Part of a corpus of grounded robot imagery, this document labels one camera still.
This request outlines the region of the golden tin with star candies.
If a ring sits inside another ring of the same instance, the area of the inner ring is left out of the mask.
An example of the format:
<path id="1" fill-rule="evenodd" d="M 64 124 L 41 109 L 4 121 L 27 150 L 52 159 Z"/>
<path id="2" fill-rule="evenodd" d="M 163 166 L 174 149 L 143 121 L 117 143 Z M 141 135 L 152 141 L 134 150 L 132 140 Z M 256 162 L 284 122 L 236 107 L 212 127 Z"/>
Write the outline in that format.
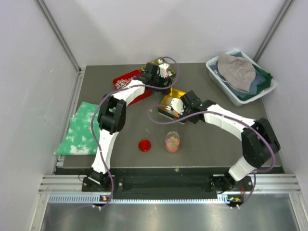
<path id="1" fill-rule="evenodd" d="M 186 120 L 190 116 L 185 116 L 184 113 L 180 117 L 176 117 L 174 111 L 172 111 L 170 102 L 173 98 L 181 99 L 185 105 L 185 108 L 190 105 L 198 104 L 200 99 L 196 96 L 194 91 L 183 92 L 176 88 L 171 88 L 170 93 L 167 94 L 158 106 L 158 113 L 169 119 L 168 122 L 159 122 L 163 125 L 171 125 L 174 123 L 186 124 L 191 122 L 196 124 L 198 120 Z"/>

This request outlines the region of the clear plastic jar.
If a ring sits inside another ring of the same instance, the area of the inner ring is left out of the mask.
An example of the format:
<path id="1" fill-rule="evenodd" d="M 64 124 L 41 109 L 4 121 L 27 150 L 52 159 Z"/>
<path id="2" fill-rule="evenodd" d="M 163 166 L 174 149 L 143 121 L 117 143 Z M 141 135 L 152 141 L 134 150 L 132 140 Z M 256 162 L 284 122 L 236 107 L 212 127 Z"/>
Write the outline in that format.
<path id="1" fill-rule="evenodd" d="M 176 153 L 180 147 L 180 136 L 177 132 L 171 131 L 165 139 L 166 150 L 170 153 Z"/>

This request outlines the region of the red jar lid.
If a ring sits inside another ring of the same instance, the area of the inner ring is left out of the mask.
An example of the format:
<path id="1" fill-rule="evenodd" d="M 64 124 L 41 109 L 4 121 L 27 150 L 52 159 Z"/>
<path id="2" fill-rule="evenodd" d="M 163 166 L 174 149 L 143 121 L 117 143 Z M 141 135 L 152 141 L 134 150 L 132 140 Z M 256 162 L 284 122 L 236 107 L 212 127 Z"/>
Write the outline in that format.
<path id="1" fill-rule="evenodd" d="M 149 151 L 150 148 L 151 148 L 151 143 L 150 143 L 149 140 L 146 140 L 146 139 L 141 140 L 141 141 L 139 142 L 139 144 L 138 144 L 138 148 L 139 148 L 139 150 L 142 151 L 142 152 L 147 152 L 147 151 Z"/>

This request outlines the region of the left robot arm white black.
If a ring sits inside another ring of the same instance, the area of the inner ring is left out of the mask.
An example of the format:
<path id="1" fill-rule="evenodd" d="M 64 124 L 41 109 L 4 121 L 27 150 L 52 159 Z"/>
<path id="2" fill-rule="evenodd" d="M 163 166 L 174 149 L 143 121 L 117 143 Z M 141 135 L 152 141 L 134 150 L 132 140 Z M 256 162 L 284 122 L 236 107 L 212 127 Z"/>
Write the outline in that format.
<path id="1" fill-rule="evenodd" d="M 83 191 L 102 192 L 113 188 L 110 159 L 116 137 L 125 125 L 127 106 L 148 88 L 169 93 L 172 82 L 170 64 L 159 59 L 158 64 L 147 63 L 142 73 L 133 77 L 127 86 L 104 96 L 93 115 L 99 127 L 99 137 L 94 138 L 98 148 L 90 173 L 84 178 Z"/>

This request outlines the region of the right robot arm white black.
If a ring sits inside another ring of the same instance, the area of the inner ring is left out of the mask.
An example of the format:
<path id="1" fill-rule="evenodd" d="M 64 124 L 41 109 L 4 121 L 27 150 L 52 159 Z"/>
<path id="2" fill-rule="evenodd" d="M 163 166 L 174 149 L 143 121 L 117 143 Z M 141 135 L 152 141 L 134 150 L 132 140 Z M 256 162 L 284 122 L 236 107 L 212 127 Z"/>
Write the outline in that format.
<path id="1" fill-rule="evenodd" d="M 193 91 L 184 94 L 178 100 L 173 100 L 171 107 L 184 120 L 194 124 L 203 121 L 215 125 L 241 141 L 242 157 L 223 177 L 212 180 L 214 190 L 221 193 L 237 190 L 248 174 L 259 170 L 269 159 L 272 160 L 272 165 L 275 165 L 275 155 L 281 146 L 267 119 L 245 118 L 211 100 L 202 102 Z"/>

